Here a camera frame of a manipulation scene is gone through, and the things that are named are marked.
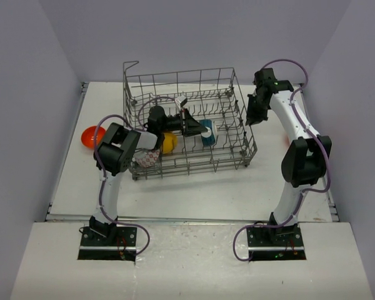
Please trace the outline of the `teal white bowl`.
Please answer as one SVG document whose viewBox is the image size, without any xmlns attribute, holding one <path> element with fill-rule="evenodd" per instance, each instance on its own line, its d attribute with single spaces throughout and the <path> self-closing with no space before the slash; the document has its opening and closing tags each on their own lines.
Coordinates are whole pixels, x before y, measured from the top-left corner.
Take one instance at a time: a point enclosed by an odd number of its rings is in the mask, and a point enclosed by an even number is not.
<svg viewBox="0 0 375 300">
<path fill-rule="evenodd" d="M 207 131 L 201 133 L 201 141 L 204 147 L 210 147 L 215 145 L 218 138 L 218 129 L 216 122 L 212 119 L 202 119 L 199 121 Z"/>
</svg>

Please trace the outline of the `orange white bowl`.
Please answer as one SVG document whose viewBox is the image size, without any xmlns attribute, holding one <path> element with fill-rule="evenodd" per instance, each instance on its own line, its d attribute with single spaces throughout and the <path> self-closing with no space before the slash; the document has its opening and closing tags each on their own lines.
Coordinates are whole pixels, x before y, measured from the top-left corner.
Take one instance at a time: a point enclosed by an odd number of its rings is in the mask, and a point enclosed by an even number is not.
<svg viewBox="0 0 375 300">
<path fill-rule="evenodd" d="M 96 138 L 96 142 L 99 143 L 106 133 L 106 130 L 103 127 L 98 129 L 97 134 L 95 134 L 95 130 L 96 126 L 90 126 L 81 134 L 81 143 L 88 149 L 94 148 L 94 138 Z"/>
</svg>

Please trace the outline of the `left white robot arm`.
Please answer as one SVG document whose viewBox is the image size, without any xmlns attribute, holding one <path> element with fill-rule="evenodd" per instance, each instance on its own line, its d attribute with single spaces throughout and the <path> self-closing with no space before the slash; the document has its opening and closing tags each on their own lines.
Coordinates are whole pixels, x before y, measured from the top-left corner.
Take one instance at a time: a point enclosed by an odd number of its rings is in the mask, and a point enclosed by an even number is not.
<svg viewBox="0 0 375 300">
<path fill-rule="evenodd" d="M 147 122 L 142 129 L 132 129 L 111 123 L 105 135 L 94 147 L 94 159 L 97 168 L 102 171 L 101 186 L 97 200 L 97 209 L 90 217 L 89 228 L 95 238 L 103 245 L 109 246 L 118 236 L 118 194 L 121 178 L 134 159 L 137 150 L 158 158 L 164 152 L 165 134 L 172 131 L 182 132 L 183 136 L 203 136 L 209 138 L 213 130 L 195 120 L 187 109 L 182 109 L 174 116 L 167 116 L 162 106 L 149 110 Z"/>
</svg>

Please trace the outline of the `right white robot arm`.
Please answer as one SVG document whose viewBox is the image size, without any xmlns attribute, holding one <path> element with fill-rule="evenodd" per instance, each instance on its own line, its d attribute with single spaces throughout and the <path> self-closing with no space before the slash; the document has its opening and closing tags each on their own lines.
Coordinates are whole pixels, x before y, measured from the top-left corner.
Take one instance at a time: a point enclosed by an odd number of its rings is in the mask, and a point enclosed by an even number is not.
<svg viewBox="0 0 375 300">
<path fill-rule="evenodd" d="M 329 188 L 315 189 L 320 178 L 329 172 L 332 142 L 320 135 L 296 106 L 296 90 L 288 80 L 279 81 L 272 68 L 254 73 L 255 91 L 248 94 L 246 125 L 268 120 L 272 110 L 282 124 L 290 145 L 285 153 L 281 172 L 285 181 L 281 199 L 265 227 L 267 240 L 275 246 L 289 237 L 286 227 L 298 223 L 298 214 L 307 193 L 325 193 Z"/>
</svg>

